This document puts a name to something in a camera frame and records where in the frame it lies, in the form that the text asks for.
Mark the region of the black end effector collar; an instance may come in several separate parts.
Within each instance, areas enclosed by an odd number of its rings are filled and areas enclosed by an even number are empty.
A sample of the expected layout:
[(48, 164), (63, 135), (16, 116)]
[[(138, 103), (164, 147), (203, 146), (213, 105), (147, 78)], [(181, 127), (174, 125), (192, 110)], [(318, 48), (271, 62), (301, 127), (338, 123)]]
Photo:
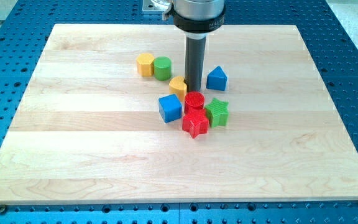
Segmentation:
[(195, 33), (195, 34), (202, 34), (202, 33), (208, 33), (212, 32), (214, 30), (217, 30), (224, 24), (224, 15), (226, 12), (226, 6), (223, 6), (223, 10), (220, 13), (220, 15), (203, 21), (196, 21), (192, 19), (187, 19), (183, 16), (180, 16), (175, 10), (174, 10), (174, 4), (171, 3), (166, 11), (162, 14), (162, 19), (164, 21), (168, 20), (169, 17), (173, 17), (173, 24), (178, 27), (179, 29)]

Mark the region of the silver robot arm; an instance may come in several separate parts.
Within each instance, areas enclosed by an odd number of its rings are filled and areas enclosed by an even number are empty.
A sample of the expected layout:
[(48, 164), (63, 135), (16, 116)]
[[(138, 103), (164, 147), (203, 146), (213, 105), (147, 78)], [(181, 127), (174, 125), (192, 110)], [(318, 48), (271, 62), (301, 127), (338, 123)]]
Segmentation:
[(173, 25), (186, 35), (185, 83), (187, 91), (200, 91), (203, 76), (206, 39), (209, 33), (224, 24), (224, 0), (169, 1), (162, 12), (164, 21), (172, 18)]

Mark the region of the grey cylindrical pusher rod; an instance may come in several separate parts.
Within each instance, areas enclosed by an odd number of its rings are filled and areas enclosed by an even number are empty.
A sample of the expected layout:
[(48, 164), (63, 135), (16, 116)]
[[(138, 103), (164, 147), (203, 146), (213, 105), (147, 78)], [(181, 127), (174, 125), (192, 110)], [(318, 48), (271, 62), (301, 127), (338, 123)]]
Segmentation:
[(185, 83), (187, 91), (200, 91), (207, 34), (186, 35)]

